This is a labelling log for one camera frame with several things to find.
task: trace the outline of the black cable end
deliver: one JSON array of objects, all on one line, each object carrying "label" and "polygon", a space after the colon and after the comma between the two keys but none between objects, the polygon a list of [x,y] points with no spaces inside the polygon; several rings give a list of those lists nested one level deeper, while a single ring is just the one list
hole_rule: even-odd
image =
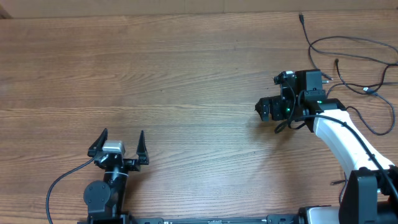
[{"label": "black cable end", "polygon": [[301,12],[298,14],[298,18],[300,19],[301,24],[304,25],[304,15]]}]

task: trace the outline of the beige wall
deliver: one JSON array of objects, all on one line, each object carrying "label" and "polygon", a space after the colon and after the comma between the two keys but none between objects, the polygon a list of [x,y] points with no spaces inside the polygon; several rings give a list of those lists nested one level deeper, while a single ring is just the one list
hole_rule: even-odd
[{"label": "beige wall", "polygon": [[13,18],[395,9],[398,0],[0,0]]}]

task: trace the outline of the wood grain surface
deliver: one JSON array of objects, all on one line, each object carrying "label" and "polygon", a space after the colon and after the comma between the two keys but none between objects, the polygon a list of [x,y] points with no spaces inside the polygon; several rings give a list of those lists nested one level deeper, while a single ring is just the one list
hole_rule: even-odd
[{"label": "wood grain surface", "polygon": [[[398,46],[396,10],[308,12],[305,21],[312,40],[352,35]],[[330,182],[343,171],[326,145],[305,128],[276,135],[278,123],[262,123],[254,111],[259,98],[279,94],[273,76],[312,68],[297,13],[1,20],[0,30],[0,223],[46,223],[50,184],[89,159],[103,128],[125,142],[128,157],[146,132],[150,165],[130,175],[124,206],[136,217],[254,217],[338,205],[342,186]],[[318,47],[398,59],[362,42]],[[334,57],[314,57],[337,78]],[[340,67],[347,82],[361,84],[377,83],[383,69],[342,57]],[[380,94],[398,104],[396,86]],[[331,96],[378,131],[391,123],[378,98],[345,87]],[[377,137],[351,117],[398,162],[396,129]],[[83,190],[102,177],[90,164],[60,181],[50,199],[54,223],[84,220]]]}]

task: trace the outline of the wooden tabletop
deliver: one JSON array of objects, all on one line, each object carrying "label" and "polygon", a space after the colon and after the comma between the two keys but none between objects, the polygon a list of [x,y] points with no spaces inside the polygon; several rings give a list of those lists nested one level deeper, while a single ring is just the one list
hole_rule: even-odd
[{"label": "wooden tabletop", "polygon": [[[398,11],[308,12],[311,40],[351,35],[398,46]],[[331,40],[317,45],[397,60],[378,45]],[[254,217],[338,205],[343,171],[307,128],[274,134],[259,98],[279,95],[272,77],[312,66],[296,12],[0,20],[0,223],[46,223],[45,196],[64,172],[86,162],[104,128],[133,157],[144,130],[150,165],[132,173],[124,208],[136,217]],[[314,54],[340,82],[334,57]],[[340,57],[347,82],[377,83],[383,65]],[[397,81],[392,68],[386,81]],[[398,104],[396,86],[380,94]],[[379,98],[337,87],[378,131],[391,111]],[[398,131],[358,129],[398,163]],[[90,164],[61,180],[54,223],[87,215],[85,187],[101,180]]]}]

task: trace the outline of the cable connector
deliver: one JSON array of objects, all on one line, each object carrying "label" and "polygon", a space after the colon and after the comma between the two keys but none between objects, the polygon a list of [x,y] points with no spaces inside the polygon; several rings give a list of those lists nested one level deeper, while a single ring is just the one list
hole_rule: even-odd
[{"label": "cable connector", "polygon": [[372,95],[377,95],[377,93],[369,87],[364,87],[363,91],[365,91],[366,93],[372,94]]},{"label": "cable connector", "polygon": [[300,19],[301,24],[304,25],[304,15],[301,12],[298,14],[298,18]]}]

